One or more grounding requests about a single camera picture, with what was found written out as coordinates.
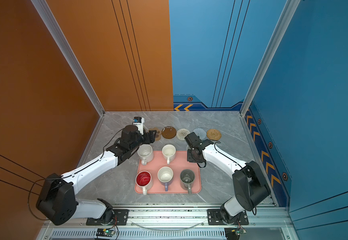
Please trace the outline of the blue grey woven coaster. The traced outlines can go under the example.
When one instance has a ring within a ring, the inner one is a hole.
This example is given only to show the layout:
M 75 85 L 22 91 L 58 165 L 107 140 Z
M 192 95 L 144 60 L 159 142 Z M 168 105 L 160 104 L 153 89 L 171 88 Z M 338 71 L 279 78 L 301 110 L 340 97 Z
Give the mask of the blue grey woven coaster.
M 193 130 L 193 132 L 201 139 L 201 140 L 206 140 L 207 139 L 207 133 L 204 129 L 202 128 L 196 128 Z

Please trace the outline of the white woven round coaster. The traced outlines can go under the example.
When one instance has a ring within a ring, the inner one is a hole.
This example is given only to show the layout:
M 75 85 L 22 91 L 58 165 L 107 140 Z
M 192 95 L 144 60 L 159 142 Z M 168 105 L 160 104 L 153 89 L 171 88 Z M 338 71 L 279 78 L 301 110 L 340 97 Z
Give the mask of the white woven round coaster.
M 184 141 L 185 140 L 185 137 L 190 134 L 190 131 L 187 130 L 187 129 L 180 129 L 180 130 L 177 130 L 176 132 L 176 137 L 181 140 L 181 141 Z

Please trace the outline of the paw shaped cork coaster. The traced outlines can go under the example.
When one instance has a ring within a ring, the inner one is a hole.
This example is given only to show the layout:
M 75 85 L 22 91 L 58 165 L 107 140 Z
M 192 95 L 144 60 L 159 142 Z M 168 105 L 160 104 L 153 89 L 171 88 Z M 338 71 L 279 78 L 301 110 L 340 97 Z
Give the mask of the paw shaped cork coaster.
M 150 131 L 156 131 L 156 135 L 155 135 L 155 141 L 159 141 L 161 139 L 161 135 L 162 135 L 162 130 L 155 127 L 155 128 L 151 128 L 149 129 Z

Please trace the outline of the tan wicker round coaster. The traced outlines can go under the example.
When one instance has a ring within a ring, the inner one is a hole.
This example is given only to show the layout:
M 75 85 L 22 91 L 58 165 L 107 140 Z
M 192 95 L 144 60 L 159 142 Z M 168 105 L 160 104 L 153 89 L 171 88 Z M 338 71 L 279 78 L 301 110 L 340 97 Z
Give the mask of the tan wicker round coaster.
M 218 141 L 221 139 L 222 134 L 219 130 L 217 129 L 210 129 L 206 132 L 206 136 L 208 139 L 212 140 L 212 141 Z

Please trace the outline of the dark brown rimmed coaster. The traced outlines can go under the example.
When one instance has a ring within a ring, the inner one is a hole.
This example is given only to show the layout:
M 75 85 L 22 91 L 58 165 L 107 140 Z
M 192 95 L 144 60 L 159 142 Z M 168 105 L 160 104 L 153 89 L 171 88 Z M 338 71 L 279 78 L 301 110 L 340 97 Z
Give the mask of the dark brown rimmed coaster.
M 162 137 L 165 139 L 173 139 L 176 136 L 177 130 L 172 126 L 167 126 L 162 129 Z

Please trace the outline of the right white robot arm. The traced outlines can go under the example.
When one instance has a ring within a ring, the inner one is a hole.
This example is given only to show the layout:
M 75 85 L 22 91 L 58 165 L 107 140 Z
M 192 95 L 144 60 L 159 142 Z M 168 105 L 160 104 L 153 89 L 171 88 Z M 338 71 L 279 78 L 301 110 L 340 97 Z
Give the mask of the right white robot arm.
M 254 211 L 271 195 L 267 177 L 255 161 L 239 160 L 221 150 L 213 141 L 201 140 L 195 133 L 188 134 L 185 141 L 189 147 L 188 162 L 198 165 L 212 163 L 232 179 L 234 196 L 220 207 L 221 218 L 226 224 L 234 224 L 241 213 Z

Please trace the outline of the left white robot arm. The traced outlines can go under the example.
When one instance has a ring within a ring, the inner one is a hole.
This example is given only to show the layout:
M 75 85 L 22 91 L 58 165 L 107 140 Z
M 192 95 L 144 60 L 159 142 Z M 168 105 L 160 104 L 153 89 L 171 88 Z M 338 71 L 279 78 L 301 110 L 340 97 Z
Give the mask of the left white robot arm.
M 113 220 L 110 203 L 103 199 L 78 199 L 76 195 L 91 181 L 129 159 L 142 145 L 150 146 L 157 135 L 155 130 L 146 131 L 136 125 L 128 125 L 120 133 L 114 144 L 106 145 L 98 157 L 60 176 L 51 174 L 44 180 L 36 208 L 54 225 L 81 218 L 98 221 L 101 225 Z

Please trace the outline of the grey green mug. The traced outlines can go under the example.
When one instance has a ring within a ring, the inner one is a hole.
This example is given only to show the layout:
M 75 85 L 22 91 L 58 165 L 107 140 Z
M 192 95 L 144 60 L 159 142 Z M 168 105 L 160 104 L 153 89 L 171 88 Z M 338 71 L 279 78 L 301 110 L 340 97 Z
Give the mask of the grey green mug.
M 192 188 L 195 181 L 195 173 L 192 170 L 185 169 L 180 173 L 181 187 L 192 194 Z

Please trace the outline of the pink rectangular tray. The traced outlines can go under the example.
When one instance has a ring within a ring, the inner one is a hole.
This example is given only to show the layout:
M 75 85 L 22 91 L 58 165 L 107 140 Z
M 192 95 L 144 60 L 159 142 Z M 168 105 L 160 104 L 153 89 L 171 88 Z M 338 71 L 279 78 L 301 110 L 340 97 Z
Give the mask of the pink rectangular tray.
M 185 170 L 194 176 L 190 187 L 185 187 L 180 174 Z M 161 151 L 154 151 L 154 158 L 145 166 L 139 164 L 135 180 L 138 194 L 197 194 L 201 191 L 200 168 L 196 163 L 187 161 L 186 151 L 177 151 L 175 159 L 167 163 Z

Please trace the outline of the circuit board right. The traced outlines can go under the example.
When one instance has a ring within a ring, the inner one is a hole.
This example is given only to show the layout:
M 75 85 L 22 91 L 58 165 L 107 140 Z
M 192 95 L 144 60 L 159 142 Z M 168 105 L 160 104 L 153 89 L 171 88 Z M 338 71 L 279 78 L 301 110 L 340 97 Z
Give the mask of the circuit board right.
M 242 235 L 247 233 L 245 228 L 225 228 L 224 231 L 227 240 L 239 240 Z

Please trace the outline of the green circuit board left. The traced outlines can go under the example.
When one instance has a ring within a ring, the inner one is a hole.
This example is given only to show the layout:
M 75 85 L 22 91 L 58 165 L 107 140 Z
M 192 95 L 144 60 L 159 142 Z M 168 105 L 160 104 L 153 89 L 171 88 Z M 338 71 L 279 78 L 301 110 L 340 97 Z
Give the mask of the green circuit board left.
M 117 232 L 114 229 L 97 229 L 96 239 L 99 240 L 115 240 L 117 237 Z

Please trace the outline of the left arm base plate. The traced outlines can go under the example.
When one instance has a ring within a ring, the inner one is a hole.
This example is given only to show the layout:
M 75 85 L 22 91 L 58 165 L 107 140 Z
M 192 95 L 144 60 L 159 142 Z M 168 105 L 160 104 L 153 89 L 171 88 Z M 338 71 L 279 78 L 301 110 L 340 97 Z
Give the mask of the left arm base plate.
M 87 226 L 125 226 L 127 224 L 129 210 L 127 209 L 113 209 L 105 211 L 104 215 L 99 219 L 88 218 Z

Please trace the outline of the aluminium corner post left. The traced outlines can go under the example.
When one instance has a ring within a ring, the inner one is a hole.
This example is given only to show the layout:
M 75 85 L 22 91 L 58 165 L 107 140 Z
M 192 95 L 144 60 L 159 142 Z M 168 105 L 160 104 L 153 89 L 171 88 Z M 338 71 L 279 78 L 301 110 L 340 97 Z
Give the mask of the aluminium corner post left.
M 60 28 L 56 18 L 54 17 L 48 3 L 44 0 L 32 0 L 31 2 L 63 54 L 65 60 L 69 64 L 71 70 L 75 74 L 77 80 L 84 89 L 89 100 L 93 104 L 95 110 L 100 117 L 103 117 L 105 114 L 105 109 L 95 93 L 94 88 L 92 87 L 87 75 L 74 54 L 74 51 Z

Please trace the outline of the aluminium corner post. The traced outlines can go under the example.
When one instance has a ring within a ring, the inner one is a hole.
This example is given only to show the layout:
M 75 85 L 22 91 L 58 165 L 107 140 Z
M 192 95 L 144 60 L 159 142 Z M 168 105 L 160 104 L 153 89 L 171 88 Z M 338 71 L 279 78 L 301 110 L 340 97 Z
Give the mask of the aluminium corner post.
M 246 115 L 300 2 L 300 0 L 286 1 L 273 34 L 270 38 L 270 41 L 267 45 L 267 48 L 264 52 L 262 60 L 258 66 L 256 74 L 242 104 L 240 110 L 240 115 L 242 117 Z
M 95 93 L 94 88 L 92 87 L 87 75 L 74 54 L 74 51 L 60 28 L 56 18 L 54 17 L 48 3 L 44 0 L 32 0 L 31 2 L 63 54 L 65 60 L 69 64 L 71 70 L 75 74 L 77 80 L 84 89 L 89 100 L 93 104 L 95 110 L 100 117 L 103 117 L 105 114 L 105 109 Z

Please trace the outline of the aluminium corner post right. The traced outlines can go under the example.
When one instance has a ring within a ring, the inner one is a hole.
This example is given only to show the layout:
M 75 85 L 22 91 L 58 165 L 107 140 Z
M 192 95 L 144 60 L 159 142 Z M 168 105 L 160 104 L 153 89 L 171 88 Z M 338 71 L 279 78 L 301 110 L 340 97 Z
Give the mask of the aluminium corner post right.
M 264 52 L 262 60 L 258 66 L 256 74 L 242 104 L 240 110 L 240 115 L 242 117 L 246 115 L 300 2 L 300 0 L 286 1 L 273 34 L 270 38 L 270 41 L 267 45 L 267 48 Z

